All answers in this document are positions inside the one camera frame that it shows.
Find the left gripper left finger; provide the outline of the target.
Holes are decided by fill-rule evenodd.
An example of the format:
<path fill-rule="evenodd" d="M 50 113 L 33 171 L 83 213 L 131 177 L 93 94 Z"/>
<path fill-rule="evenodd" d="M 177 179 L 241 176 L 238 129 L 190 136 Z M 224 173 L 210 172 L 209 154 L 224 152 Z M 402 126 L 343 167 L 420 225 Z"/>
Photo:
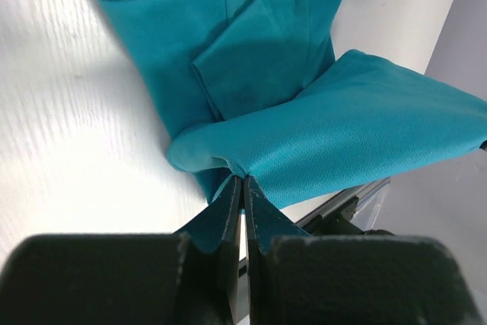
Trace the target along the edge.
<path fill-rule="evenodd" d="M 235 324 L 242 181 L 172 234 L 41 234 L 1 273 L 3 324 Z"/>

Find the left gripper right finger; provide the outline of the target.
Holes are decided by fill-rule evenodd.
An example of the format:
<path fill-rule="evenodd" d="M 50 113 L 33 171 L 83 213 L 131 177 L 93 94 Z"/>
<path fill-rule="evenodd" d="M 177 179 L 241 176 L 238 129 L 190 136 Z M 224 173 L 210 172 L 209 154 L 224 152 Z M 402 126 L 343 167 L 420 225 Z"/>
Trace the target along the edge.
<path fill-rule="evenodd" d="M 335 216 L 314 236 L 243 182 L 252 324 L 481 324 L 452 253 L 429 237 L 361 231 Z"/>

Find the teal t-shirt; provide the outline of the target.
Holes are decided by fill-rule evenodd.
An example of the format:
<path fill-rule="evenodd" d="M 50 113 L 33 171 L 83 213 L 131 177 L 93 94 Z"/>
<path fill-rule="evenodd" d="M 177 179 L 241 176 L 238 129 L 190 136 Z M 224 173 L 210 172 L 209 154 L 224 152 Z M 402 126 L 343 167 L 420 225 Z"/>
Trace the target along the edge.
<path fill-rule="evenodd" d="M 391 61 L 335 57 L 342 0 L 99 0 L 208 200 L 253 177 L 282 209 L 475 151 L 486 103 Z"/>

